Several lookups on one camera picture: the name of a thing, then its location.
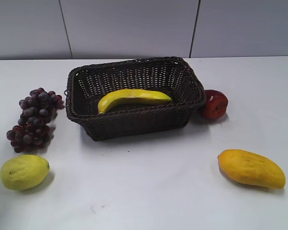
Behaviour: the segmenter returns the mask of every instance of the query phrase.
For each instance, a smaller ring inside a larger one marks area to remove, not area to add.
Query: panel seam
[[[67,37],[67,42],[68,42],[69,51],[70,51],[71,56],[72,56],[72,59],[73,59],[72,47],[71,47],[71,43],[70,43],[70,41],[69,41],[69,37],[68,37],[68,33],[67,33],[67,28],[66,28],[66,23],[65,23],[64,14],[63,14],[62,5],[61,5],[61,1],[60,1],[60,0],[59,0],[59,5],[60,5],[60,9],[61,9],[61,14],[62,14],[62,19],[63,19],[63,23],[64,23],[64,28],[65,28],[65,33],[66,33],[66,37]]]
[[[193,28],[193,36],[192,36],[191,47],[190,47],[190,52],[189,52],[189,58],[191,58],[191,54],[192,54],[194,37],[195,37],[195,31],[196,31],[196,26],[197,26],[197,21],[198,21],[198,14],[200,12],[200,6],[201,6],[201,0],[198,0],[196,17],[195,17],[194,28]]]

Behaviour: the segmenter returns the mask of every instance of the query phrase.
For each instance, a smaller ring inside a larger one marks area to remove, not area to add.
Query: white wall
[[[74,58],[188,57],[198,0],[61,0]]]
[[[0,59],[189,57],[198,0],[61,5],[0,0]],[[201,0],[192,57],[283,55],[288,0]]]
[[[288,0],[202,0],[192,57],[288,55]]]
[[[58,0],[0,0],[0,59],[71,58]]]

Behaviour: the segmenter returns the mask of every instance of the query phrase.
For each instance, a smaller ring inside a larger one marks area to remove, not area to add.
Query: basket rim
[[[104,114],[86,114],[86,115],[80,115],[77,114],[74,109],[73,109],[73,101],[70,98],[71,91],[73,91],[73,78],[76,76],[77,72],[82,70],[82,69],[105,69],[108,68],[109,66],[121,66],[125,64],[134,64],[135,62],[143,62],[143,61],[162,61],[162,60],[167,60],[167,61],[176,61],[177,64],[183,64],[184,67],[186,68],[186,71],[190,75],[194,77],[194,81],[198,84],[198,86],[202,89],[201,96],[197,100],[189,101],[189,102],[184,102],[184,103],[170,103],[170,104],[163,104],[163,105],[153,105],[153,106],[148,106],[148,107],[142,107],[142,108],[136,108],[136,109],[128,109],[128,110],[120,110],[120,111],[112,111],[112,112],[107,112]],[[193,109],[193,107],[196,104],[199,104],[200,106],[203,106],[205,103],[205,93],[204,93],[204,88],[201,84],[201,82],[197,79],[193,69],[189,66],[189,64],[183,60],[180,57],[153,57],[153,58],[144,58],[144,59],[131,59],[131,60],[126,60],[126,61],[119,61],[119,62],[110,62],[110,63],[102,63],[102,64],[92,64],[92,65],[84,65],[81,67],[76,67],[74,68],[68,75],[68,84],[67,84],[67,90],[66,90],[66,112],[68,115],[68,118],[76,121],[76,120],[95,120],[95,119],[107,119],[107,118],[114,118],[117,117],[118,115],[137,115],[137,114],[142,114],[142,113],[156,113],[156,112],[161,112],[161,111],[169,111],[172,109]]]

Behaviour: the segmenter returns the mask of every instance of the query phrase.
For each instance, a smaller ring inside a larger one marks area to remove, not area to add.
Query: purple grape
[[[30,107],[33,110],[34,115],[38,115],[38,108],[37,107]]]
[[[38,100],[40,102],[45,102],[48,99],[48,93],[46,92],[42,92],[39,96],[38,96]]]
[[[21,128],[20,126],[14,126],[12,129],[15,133],[20,133],[23,131],[23,128]]]
[[[35,131],[35,134],[42,137],[44,134],[45,134],[45,131],[41,128],[38,128],[36,131]]]
[[[38,100],[38,93],[34,93],[34,94],[32,94],[32,99],[34,99],[34,100]]]
[[[44,122],[43,122],[43,119],[41,119],[41,118],[36,118],[35,120],[34,120],[34,122],[33,122],[33,125],[34,126],[42,126],[44,124]]]
[[[30,124],[30,125],[32,125],[32,124],[34,123],[35,119],[37,119],[36,116],[30,117],[30,118],[27,120],[27,123]]]
[[[22,103],[25,103],[25,100],[20,100],[18,104],[21,105]]]
[[[44,126],[43,129],[44,129],[45,133],[48,133],[50,131],[50,127],[49,126]]]
[[[56,94],[56,92],[54,92],[54,91],[49,91],[49,92],[48,92],[48,96],[49,96],[49,97],[51,97],[52,95],[55,95],[55,94]]]
[[[9,130],[7,133],[6,133],[6,138],[8,140],[15,140],[15,132],[13,130]]]
[[[18,142],[22,142],[23,141],[23,135],[21,133],[16,133],[15,134],[15,140],[17,140]]]
[[[33,136],[26,134],[26,135],[24,135],[23,141],[26,144],[31,144],[31,143],[33,143]]]
[[[31,152],[31,151],[34,149],[34,147],[35,147],[35,146],[32,145],[32,144],[31,144],[31,145],[27,145],[27,146],[25,147],[25,150],[28,151],[28,152]]]
[[[57,102],[57,109],[64,109],[65,106],[64,106],[64,101],[62,100],[58,100]]]
[[[52,100],[51,100],[51,97],[48,97],[48,99],[47,99],[47,102],[48,102],[48,104],[49,104],[49,105],[51,105],[51,104],[52,104]]]
[[[12,140],[11,141],[11,146],[12,147],[16,147],[16,146],[20,146],[21,144],[17,141],[17,140]]]
[[[23,110],[23,114],[26,116],[26,117],[31,117],[33,115],[33,110],[32,109],[25,109]]]
[[[46,133],[46,134],[43,136],[43,142],[44,142],[44,143],[47,143],[48,141],[50,141],[50,137],[49,137],[49,135]]]
[[[49,107],[49,103],[48,103],[48,102],[42,102],[42,103],[40,104],[40,107],[41,107],[42,109],[47,109],[47,108]]]
[[[51,118],[50,117],[44,118],[44,124],[48,124],[50,122],[51,122]]]
[[[24,151],[24,148],[25,148],[24,145],[16,146],[16,147],[14,147],[14,151],[16,153],[20,153],[20,152]]]
[[[45,143],[41,143],[40,145],[38,145],[38,147],[39,147],[40,149],[43,149],[44,147],[46,147],[46,144],[45,144]]]
[[[31,106],[31,107],[38,106],[37,100],[36,100],[36,99],[33,99],[33,98],[28,99],[28,104],[29,104],[29,106]]]
[[[35,145],[40,145],[41,143],[43,143],[43,139],[41,137],[35,137],[33,143]]]
[[[20,104],[20,107],[22,110],[25,110],[25,109],[29,108],[30,106],[29,106],[28,102],[24,102],[24,103]]]
[[[24,114],[20,114],[20,118],[23,118],[24,120],[27,120]]]
[[[52,102],[57,102],[58,99],[59,99],[58,96],[55,95],[55,94],[51,96],[51,100],[52,100]]]
[[[24,126],[26,123],[27,123],[27,120],[26,120],[26,119],[24,119],[24,118],[19,118],[19,119],[18,119],[18,124],[19,124],[20,126]]]
[[[37,89],[37,92],[38,93],[41,93],[41,92],[44,92],[45,90],[42,88],[42,87],[39,87],[38,89]]]
[[[42,116],[47,116],[48,115],[48,110],[47,109],[41,109],[39,111],[39,114],[42,115]]]
[[[26,126],[25,126],[25,129],[26,129],[26,130],[29,130],[29,131],[31,131],[31,132],[35,131],[35,127],[34,127],[32,124],[26,125]]]

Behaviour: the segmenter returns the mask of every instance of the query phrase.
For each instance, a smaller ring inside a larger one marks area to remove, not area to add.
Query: bunch of grapes
[[[11,146],[17,153],[34,147],[44,148],[50,140],[50,127],[47,124],[54,118],[57,109],[64,108],[62,96],[38,88],[30,92],[30,97],[20,100],[19,105],[23,112],[18,125],[6,134]]]

